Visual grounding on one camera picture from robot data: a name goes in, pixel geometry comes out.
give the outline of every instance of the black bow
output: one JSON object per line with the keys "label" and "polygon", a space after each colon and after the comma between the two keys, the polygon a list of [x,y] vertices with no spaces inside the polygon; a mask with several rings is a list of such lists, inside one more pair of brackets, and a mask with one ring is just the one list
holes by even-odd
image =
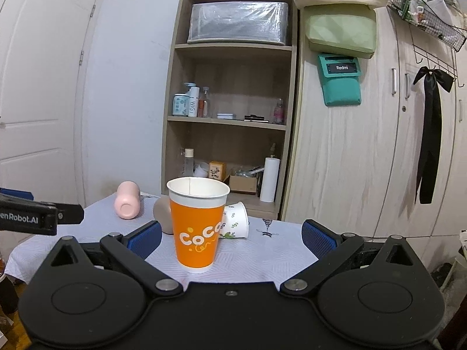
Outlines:
{"label": "black bow", "polygon": [[441,150],[441,99],[438,84],[451,92],[454,78],[440,70],[422,67],[413,81],[414,85],[423,77],[425,89],[425,112],[423,118],[422,144],[417,169],[417,191],[420,187],[420,204],[431,204],[438,173]]}

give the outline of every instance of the pink bottle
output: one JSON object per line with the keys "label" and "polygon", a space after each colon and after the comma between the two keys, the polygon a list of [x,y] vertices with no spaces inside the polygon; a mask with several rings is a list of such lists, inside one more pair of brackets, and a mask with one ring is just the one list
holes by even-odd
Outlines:
{"label": "pink bottle", "polygon": [[114,208],[118,216],[125,220],[135,218],[140,212],[140,188],[132,181],[124,181],[117,188]]}

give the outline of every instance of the orange paper cup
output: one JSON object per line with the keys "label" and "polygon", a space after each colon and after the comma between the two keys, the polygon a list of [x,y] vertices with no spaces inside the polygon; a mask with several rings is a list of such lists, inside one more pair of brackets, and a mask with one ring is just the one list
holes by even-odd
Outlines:
{"label": "orange paper cup", "polygon": [[188,272],[206,272],[216,256],[230,188],[214,179],[194,177],[171,180],[167,188],[177,259]]}

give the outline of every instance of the table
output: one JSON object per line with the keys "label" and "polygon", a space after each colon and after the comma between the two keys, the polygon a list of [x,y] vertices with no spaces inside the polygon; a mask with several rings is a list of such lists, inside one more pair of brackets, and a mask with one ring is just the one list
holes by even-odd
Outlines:
{"label": "table", "polygon": [[[59,225],[56,236],[36,235],[18,245],[11,253],[5,273],[29,283],[60,237],[72,235],[79,242],[99,242],[112,231],[124,235],[153,220],[152,208],[156,197],[142,201],[140,214],[123,220],[115,214],[115,195],[98,201],[85,209],[80,225]],[[302,242],[301,226],[295,223],[249,217],[248,238],[220,239],[211,270],[190,274],[178,264],[174,238],[163,234],[159,247],[146,261],[180,282],[184,288],[190,281],[242,283],[273,281],[276,287],[317,261]]]}

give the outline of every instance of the light blue jar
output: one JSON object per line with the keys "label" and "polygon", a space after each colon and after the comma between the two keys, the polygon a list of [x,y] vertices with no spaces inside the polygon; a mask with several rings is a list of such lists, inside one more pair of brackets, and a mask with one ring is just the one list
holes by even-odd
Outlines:
{"label": "light blue jar", "polygon": [[184,93],[176,93],[172,105],[173,116],[188,116],[188,99],[190,96]]}

